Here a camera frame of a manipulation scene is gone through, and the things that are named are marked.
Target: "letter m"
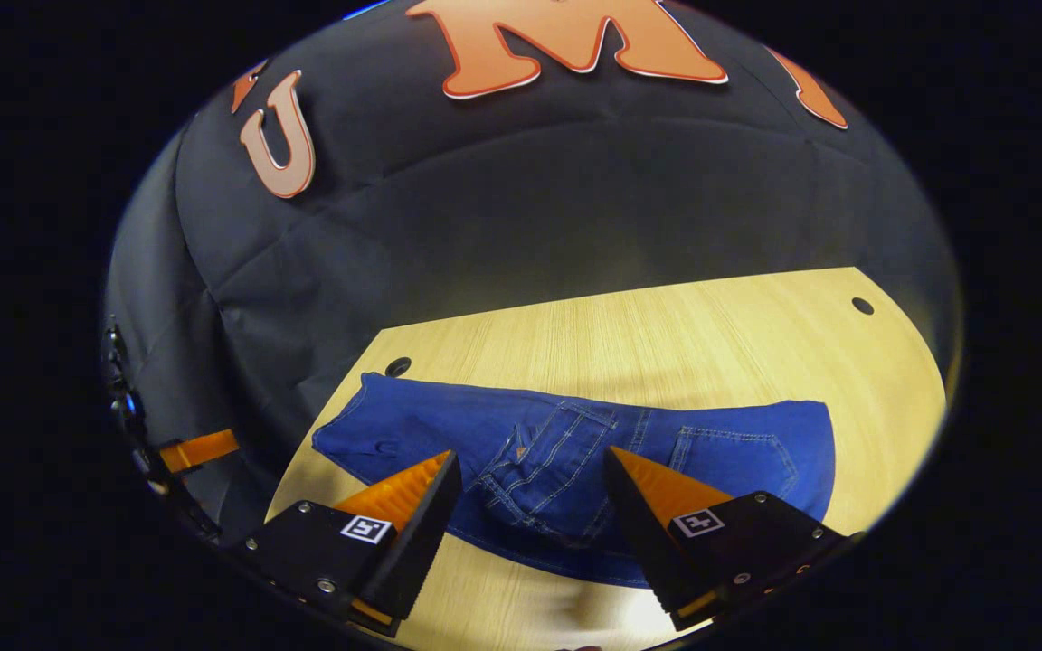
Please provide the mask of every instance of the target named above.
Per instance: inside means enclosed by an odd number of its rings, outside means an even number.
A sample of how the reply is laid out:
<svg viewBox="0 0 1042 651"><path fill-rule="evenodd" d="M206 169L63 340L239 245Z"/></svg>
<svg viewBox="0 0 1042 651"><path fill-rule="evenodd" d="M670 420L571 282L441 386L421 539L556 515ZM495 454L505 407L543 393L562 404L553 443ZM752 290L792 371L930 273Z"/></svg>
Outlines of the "letter m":
<svg viewBox="0 0 1042 651"><path fill-rule="evenodd" d="M455 73L445 79L452 99L524 85L541 74L535 58L518 57L502 29L516 33L575 72L594 70L605 25L625 44L615 58L625 70L649 77L727 81L726 71L706 58L661 0L425 0L406 14L429 14L445 33Z"/></svg>

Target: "light wood surface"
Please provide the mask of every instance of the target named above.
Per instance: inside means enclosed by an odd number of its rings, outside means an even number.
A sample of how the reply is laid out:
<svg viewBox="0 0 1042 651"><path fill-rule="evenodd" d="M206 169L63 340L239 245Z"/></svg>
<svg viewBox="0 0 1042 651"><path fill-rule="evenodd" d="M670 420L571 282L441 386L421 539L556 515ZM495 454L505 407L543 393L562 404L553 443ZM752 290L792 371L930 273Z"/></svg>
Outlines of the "light wood surface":
<svg viewBox="0 0 1042 651"><path fill-rule="evenodd" d="M851 299L869 302L860 312ZM364 484L312 449L312 432L359 375L531 389L643 407L826 404L836 477L824 524L875 523L913 478L943 418L943 381L909 318L852 268L670 284L381 330L340 383L284 474L268 518L299 499L331 505ZM635 650L674 640L648 590L568 579L445 534L406 648Z"/></svg>

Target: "jeans pocket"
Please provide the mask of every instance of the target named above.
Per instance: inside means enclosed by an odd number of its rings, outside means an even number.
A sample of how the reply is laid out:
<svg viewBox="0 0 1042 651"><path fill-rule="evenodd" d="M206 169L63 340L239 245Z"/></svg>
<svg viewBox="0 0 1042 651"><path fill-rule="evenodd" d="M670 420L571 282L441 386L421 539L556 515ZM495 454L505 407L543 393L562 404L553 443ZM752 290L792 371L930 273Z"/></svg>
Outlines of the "jeans pocket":
<svg viewBox="0 0 1042 651"><path fill-rule="evenodd" d="M773 434L681 428L669 467L733 497L764 490L786 499L798 484L798 467Z"/></svg>
<svg viewBox="0 0 1042 651"><path fill-rule="evenodd" d="M476 482L489 514L579 547L595 534L605 502L600 454L612 416L563 401L541 423L518 423Z"/></svg>

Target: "denim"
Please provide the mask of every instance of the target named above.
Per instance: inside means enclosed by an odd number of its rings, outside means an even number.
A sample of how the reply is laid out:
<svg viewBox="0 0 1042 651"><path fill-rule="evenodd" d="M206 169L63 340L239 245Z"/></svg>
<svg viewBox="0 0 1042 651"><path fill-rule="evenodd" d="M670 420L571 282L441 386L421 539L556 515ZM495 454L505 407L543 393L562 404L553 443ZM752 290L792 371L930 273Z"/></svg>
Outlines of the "denim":
<svg viewBox="0 0 1042 651"><path fill-rule="evenodd" d="M835 483L830 416L810 401L673 410L364 374L312 445L366 484L453 449L463 495L452 535L518 564L632 587L648 585L605 496L607 446L735 497L769 491L818 520Z"/></svg>

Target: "back pocket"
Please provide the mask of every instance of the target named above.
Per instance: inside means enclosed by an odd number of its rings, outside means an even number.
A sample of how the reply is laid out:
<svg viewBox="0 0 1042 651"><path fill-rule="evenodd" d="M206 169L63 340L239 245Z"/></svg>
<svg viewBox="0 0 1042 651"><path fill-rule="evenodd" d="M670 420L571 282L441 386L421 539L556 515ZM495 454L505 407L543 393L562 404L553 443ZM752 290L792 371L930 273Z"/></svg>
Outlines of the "back pocket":
<svg viewBox="0 0 1042 651"><path fill-rule="evenodd" d="M485 507L505 524L582 545L602 515L600 451L613 428L612 416L568 401L539 423L517 423L476 480Z"/></svg>
<svg viewBox="0 0 1042 651"><path fill-rule="evenodd" d="M798 484L798 469L773 434L681 428L669 467L731 497L764 490L786 499Z"/></svg>

